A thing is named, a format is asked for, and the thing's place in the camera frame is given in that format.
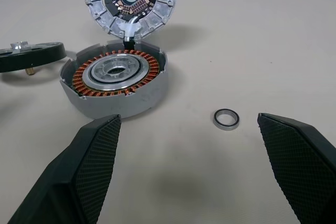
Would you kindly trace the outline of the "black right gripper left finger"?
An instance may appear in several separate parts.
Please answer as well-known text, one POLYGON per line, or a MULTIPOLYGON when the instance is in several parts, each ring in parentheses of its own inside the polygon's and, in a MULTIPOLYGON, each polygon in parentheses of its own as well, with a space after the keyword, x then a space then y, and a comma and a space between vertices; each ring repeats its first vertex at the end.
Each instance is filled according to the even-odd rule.
POLYGON ((119 115, 81 127, 7 224, 96 224, 111 182, 120 128, 119 115))

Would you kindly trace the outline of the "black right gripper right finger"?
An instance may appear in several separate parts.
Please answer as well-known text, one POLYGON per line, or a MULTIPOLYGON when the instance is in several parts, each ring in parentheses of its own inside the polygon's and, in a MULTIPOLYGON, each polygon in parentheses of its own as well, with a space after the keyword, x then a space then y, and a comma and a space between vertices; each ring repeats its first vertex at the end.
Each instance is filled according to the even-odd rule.
POLYGON ((336 224, 336 147, 315 127, 278 115, 257 119, 274 177, 301 224, 336 224))

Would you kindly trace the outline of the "black rotor disc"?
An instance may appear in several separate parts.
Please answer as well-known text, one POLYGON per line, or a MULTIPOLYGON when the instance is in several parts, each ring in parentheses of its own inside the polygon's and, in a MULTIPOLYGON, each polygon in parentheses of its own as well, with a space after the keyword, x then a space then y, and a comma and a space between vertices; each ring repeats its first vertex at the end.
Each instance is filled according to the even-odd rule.
POLYGON ((10 48, 0 49, 0 73, 25 70, 31 76, 35 74, 34 68, 62 60, 66 56, 64 44, 61 42, 15 42, 10 48))

